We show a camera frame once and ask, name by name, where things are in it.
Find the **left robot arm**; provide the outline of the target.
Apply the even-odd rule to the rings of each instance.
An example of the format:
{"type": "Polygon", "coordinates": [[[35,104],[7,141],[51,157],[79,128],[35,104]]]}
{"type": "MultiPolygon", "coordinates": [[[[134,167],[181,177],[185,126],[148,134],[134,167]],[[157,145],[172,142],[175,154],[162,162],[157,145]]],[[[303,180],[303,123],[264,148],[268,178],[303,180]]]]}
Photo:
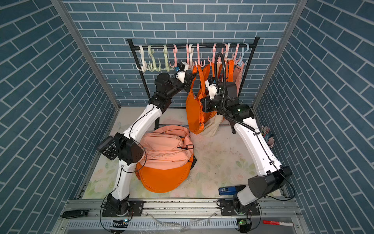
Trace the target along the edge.
{"type": "Polygon", "coordinates": [[[180,91],[187,92],[192,88],[195,78],[196,74],[190,72],[159,74],[155,80],[156,92],[149,99],[140,117],[125,132],[109,136],[98,145],[98,151],[106,158],[119,160],[114,188],[105,196],[101,205],[103,216],[125,216],[131,213],[131,177],[138,172],[137,163],[142,158],[148,158],[140,140],[150,126],[165,113],[172,98],[180,91]]]}

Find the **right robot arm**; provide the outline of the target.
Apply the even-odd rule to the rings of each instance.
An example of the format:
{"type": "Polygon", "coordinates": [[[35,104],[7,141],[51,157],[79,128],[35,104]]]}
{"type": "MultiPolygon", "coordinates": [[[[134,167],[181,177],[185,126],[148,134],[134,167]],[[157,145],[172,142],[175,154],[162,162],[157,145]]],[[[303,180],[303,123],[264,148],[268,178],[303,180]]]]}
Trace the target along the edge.
{"type": "Polygon", "coordinates": [[[292,171],[290,167],[282,166],[270,150],[251,108],[239,103],[237,86],[227,77],[221,52],[215,56],[212,79],[208,83],[209,96],[201,100],[203,112],[214,111],[230,122],[234,133],[243,140],[257,170],[257,175],[248,179],[247,185],[233,196],[235,212],[247,215],[257,200],[289,183],[292,171]]]}

